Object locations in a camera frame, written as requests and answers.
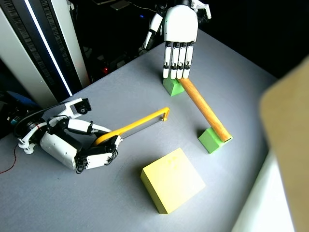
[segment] wooden stick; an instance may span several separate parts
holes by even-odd
[[[197,88],[193,85],[193,83],[189,79],[178,79],[179,83],[183,86],[184,90],[188,93],[192,101],[198,107],[202,115],[206,118],[209,122],[211,127],[220,137],[222,142],[225,142],[232,138],[232,136],[227,132],[224,128],[220,120],[217,118],[215,113],[209,107],[209,105],[205,102],[202,95],[199,93]]]

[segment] red light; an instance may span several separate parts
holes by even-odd
[[[108,74],[108,68],[107,68],[107,67],[105,67],[105,68],[103,69],[103,73],[104,73],[104,74]]]

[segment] gray table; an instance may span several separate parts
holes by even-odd
[[[110,129],[165,106],[169,119],[126,138],[110,166],[81,175],[38,147],[32,155],[18,149],[15,167],[0,175],[0,231],[231,230],[267,154],[258,102],[275,79],[199,31],[190,78],[234,136],[209,155],[197,139],[209,124],[186,93],[170,97],[161,84],[163,55],[162,44],[71,99],[89,98],[93,110],[80,119]],[[93,139],[79,138],[85,144]],[[15,145],[12,135],[0,141],[0,170],[11,165]],[[207,187],[170,215],[160,215],[140,173],[178,147]]]

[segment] yellow cube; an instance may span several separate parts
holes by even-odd
[[[140,177],[161,214],[174,211],[205,187],[181,148],[144,167]]]

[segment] green block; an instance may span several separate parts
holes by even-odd
[[[198,140],[203,144],[203,146],[210,154],[218,148],[222,147],[224,144],[231,141],[232,139],[226,142],[222,142],[217,133],[212,128],[208,128],[204,131],[204,133],[202,133]]]
[[[182,85],[176,79],[172,80],[170,77],[163,80],[163,86],[171,96],[184,92]]]

